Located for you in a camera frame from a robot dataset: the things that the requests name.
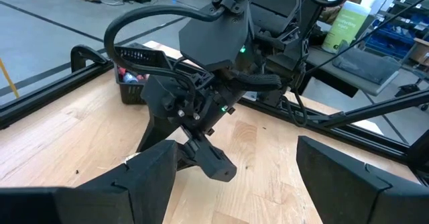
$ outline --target gray floor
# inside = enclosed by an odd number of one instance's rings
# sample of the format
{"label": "gray floor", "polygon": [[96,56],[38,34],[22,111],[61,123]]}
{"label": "gray floor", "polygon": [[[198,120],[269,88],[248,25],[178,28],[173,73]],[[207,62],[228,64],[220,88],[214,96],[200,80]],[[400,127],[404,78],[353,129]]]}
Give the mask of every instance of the gray floor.
{"label": "gray floor", "polygon": [[[66,27],[71,27],[96,39],[83,36],[76,32],[64,29],[53,23],[28,15],[11,7],[0,4],[0,58],[3,60],[13,82],[20,82],[49,69],[61,66],[70,61],[70,49],[77,44],[85,44],[99,50],[103,47],[97,38],[103,39],[105,29],[112,20],[121,14],[139,7],[148,5],[182,5],[199,9],[210,0],[153,0],[151,3],[134,3],[112,7],[104,4],[89,3],[81,0],[0,0],[12,7],[39,15],[55,21]],[[175,15],[161,15],[137,21],[124,28],[117,36],[117,41],[125,40],[141,34],[169,21],[178,19]],[[176,22],[156,32],[135,39],[134,42],[145,43],[155,40],[169,47],[179,49],[178,31],[188,19]],[[43,78],[31,85],[19,89],[24,95],[43,87],[59,78],[70,74],[70,69],[62,70],[52,76]],[[393,98],[397,88],[401,85],[416,81],[416,77],[403,71],[378,97],[372,97],[377,102]],[[0,93],[7,88],[7,81],[0,76]],[[324,83],[312,79],[304,93],[305,97],[319,101],[342,111],[350,111],[371,104],[365,94],[358,92],[355,97],[349,98],[330,88]],[[15,97],[13,93],[0,95],[0,105]],[[403,135],[407,142],[414,142],[429,128],[429,112],[422,112],[416,107],[386,115],[395,128]],[[383,117],[376,117],[370,121],[376,123],[384,135],[401,141],[389,122]]]}

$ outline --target desk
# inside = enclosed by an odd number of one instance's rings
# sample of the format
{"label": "desk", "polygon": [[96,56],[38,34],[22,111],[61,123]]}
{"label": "desk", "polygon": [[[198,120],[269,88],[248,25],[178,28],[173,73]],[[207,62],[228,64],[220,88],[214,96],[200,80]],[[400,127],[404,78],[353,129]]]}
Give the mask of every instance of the desk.
{"label": "desk", "polygon": [[[224,183],[199,168],[178,172],[165,224],[321,223],[296,165],[299,135],[418,182],[407,166],[242,105],[236,109],[209,137],[237,165],[236,177]],[[0,131],[0,186],[82,184],[133,154],[148,119],[146,106],[122,104],[110,71]],[[186,141],[181,129],[169,138]]]}
{"label": "desk", "polygon": [[[334,54],[325,52],[319,48],[311,47],[307,59],[307,62],[310,63],[311,66],[308,66],[308,70],[314,68],[315,66],[321,65],[323,62],[326,62],[333,56]],[[398,74],[399,72],[396,72],[382,85],[377,85],[373,82],[365,80],[364,78],[341,70],[333,66],[332,63],[328,63],[322,66],[320,70],[317,70],[314,73],[314,77],[334,87],[342,93],[353,97],[359,89],[370,95],[377,96]],[[306,88],[309,81],[310,77],[306,77],[306,79],[304,79],[302,86],[300,87],[300,94],[304,92],[304,89]]]}

